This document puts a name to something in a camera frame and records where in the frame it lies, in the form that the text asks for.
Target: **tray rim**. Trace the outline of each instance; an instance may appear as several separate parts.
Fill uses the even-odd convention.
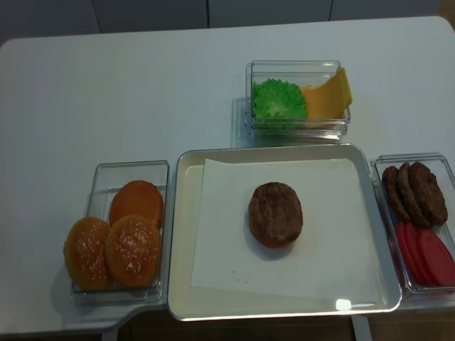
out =
[[[177,190],[178,190],[178,179],[179,179],[179,168],[180,168],[180,164],[181,164],[181,161],[188,155],[188,154],[192,154],[192,153],[211,153],[211,152],[228,152],[228,151],[231,151],[231,152],[236,152],[236,151],[245,151],[245,150],[248,150],[248,151],[263,151],[263,150],[288,150],[288,149],[304,149],[304,148],[314,148],[314,147],[317,147],[317,148],[333,148],[333,147],[340,147],[340,146],[344,146],[344,147],[348,147],[348,148],[354,148],[357,152],[360,153],[362,159],[363,159],[363,164],[365,165],[365,170],[368,174],[368,178],[369,178],[369,184],[370,184],[370,188],[369,190],[371,191],[371,194],[372,194],[372,197],[371,199],[374,199],[375,203],[376,203],[376,209],[377,209],[377,216],[379,217],[379,221],[380,223],[378,224],[381,224],[382,225],[382,229],[380,229],[379,233],[381,234],[381,231],[382,231],[382,236],[380,237],[380,239],[382,241],[378,241],[376,240],[376,237],[373,233],[372,235],[372,239],[373,239],[373,243],[375,245],[375,248],[376,248],[376,253],[378,255],[378,263],[380,265],[380,270],[382,271],[382,274],[383,276],[385,277],[385,270],[387,270],[389,272],[389,276],[391,275],[395,275],[395,277],[393,278],[394,279],[394,287],[396,286],[397,287],[397,297],[396,297],[396,304],[394,306],[392,306],[391,308],[388,308],[388,309],[371,309],[371,310],[338,310],[338,311],[329,311],[329,312],[315,312],[315,313],[263,313],[263,314],[259,314],[259,313],[252,313],[252,314],[247,314],[247,315],[233,315],[233,314],[230,314],[230,315],[216,315],[216,316],[203,316],[203,317],[183,317],[183,316],[179,316],[177,315],[176,313],[173,312],[172,308],[171,308],[171,304],[169,302],[169,296],[170,296],[170,287],[171,287],[171,265],[172,265],[172,246],[173,246],[173,241],[174,241],[174,223],[175,223],[175,216],[176,216],[176,201],[177,201],[177,198],[178,198],[178,195],[177,195]],[[306,145],[302,145],[302,146],[286,146],[286,147],[265,147],[265,148],[214,148],[214,149],[202,149],[202,150],[190,150],[190,151],[186,151],[185,153],[183,153],[180,158],[178,159],[178,162],[177,162],[177,165],[176,165],[176,182],[175,182],[175,193],[174,193],[174,198],[173,198],[173,214],[172,214],[172,220],[173,220],[173,224],[172,224],[172,227],[171,227],[171,231],[170,231],[170,242],[169,244],[171,245],[171,248],[168,250],[168,253],[169,253],[169,258],[168,258],[168,276],[167,276],[167,288],[166,288],[166,308],[167,310],[169,311],[169,313],[177,320],[180,320],[180,321],[198,321],[198,320],[234,320],[234,319],[243,319],[243,318],[279,318],[279,317],[297,317],[297,316],[327,316],[327,315],[359,315],[359,314],[368,314],[368,313],[387,313],[387,312],[391,312],[391,311],[394,311],[396,310],[401,301],[402,301],[402,298],[403,298],[403,292],[402,292],[402,288],[401,288],[401,285],[399,283],[399,280],[398,280],[398,276],[397,276],[397,272],[395,270],[395,264],[392,260],[392,255],[390,253],[390,250],[389,250],[389,244],[387,242],[387,231],[385,229],[385,226],[384,226],[384,222],[382,220],[382,216],[380,214],[380,206],[379,206],[379,202],[378,202],[378,198],[376,197],[376,194],[375,194],[375,189],[374,189],[374,186],[373,186],[373,181],[372,181],[372,178],[371,178],[371,174],[370,174],[370,169],[368,167],[368,162],[367,162],[367,159],[365,157],[365,154],[363,153],[363,151],[357,147],[355,144],[350,144],[350,143],[344,143],[344,144],[337,144],[337,143],[334,143],[334,144],[306,144]],[[384,265],[382,263],[382,260],[381,258],[387,258],[386,262],[387,264]],[[385,284],[385,288],[386,288],[386,291],[389,292],[389,290],[391,290],[392,288],[389,288],[387,284]]]

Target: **white paper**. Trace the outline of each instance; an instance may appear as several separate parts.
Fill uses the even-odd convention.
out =
[[[300,237],[268,249],[251,234],[255,189],[286,183],[301,202]],[[349,160],[280,164],[205,161],[192,287],[376,302],[371,231]]]

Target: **cooked patty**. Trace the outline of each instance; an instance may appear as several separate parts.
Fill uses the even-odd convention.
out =
[[[434,225],[447,221],[447,207],[436,176],[420,162],[414,162],[409,170],[409,182],[423,215]]]
[[[410,185],[410,163],[403,163],[398,171],[397,184],[398,189],[400,190],[401,196],[403,198],[403,203],[405,204],[406,210],[412,218],[414,224],[420,229],[429,229],[432,227],[430,222],[422,214],[422,211],[419,208],[417,199],[412,191]]]
[[[401,194],[397,187],[398,168],[387,167],[382,174],[382,186],[384,186],[387,202],[392,211],[401,222],[411,222],[410,214],[403,205]]]
[[[285,247],[301,233],[304,218],[299,198],[284,183],[256,188],[248,210],[251,232],[266,247]]]

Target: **gray wall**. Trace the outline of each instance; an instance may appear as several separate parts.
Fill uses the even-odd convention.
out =
[[[206,0],[93,0],[102,33],[207,27]]]
[[[441,0],[333,0],[330,20],[431,16]]]
[[[11,38],[429,16],[441,0],[0,0]]]
[[[18,37],[99,32],[91,0],[0,0],[0,45]]]
[[[328,21],[331,0],[208,0],[210,27]]]

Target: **floor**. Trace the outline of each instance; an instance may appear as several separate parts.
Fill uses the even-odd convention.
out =
[[[455,30],[455,0],[442,0],[439,15],[447,19]]]
[[[439,15],[455,29],[455,0],[442,0]],[[368,318],[373,341],[455,340],[455,311],[391,313]],[[34,337],[37,341],[99,341],[101,335]],[[285,318],[182,323],[167,312],[146,312],[119,329],[118,341],[161,340],[338,340],[354,341],[349,317]]]

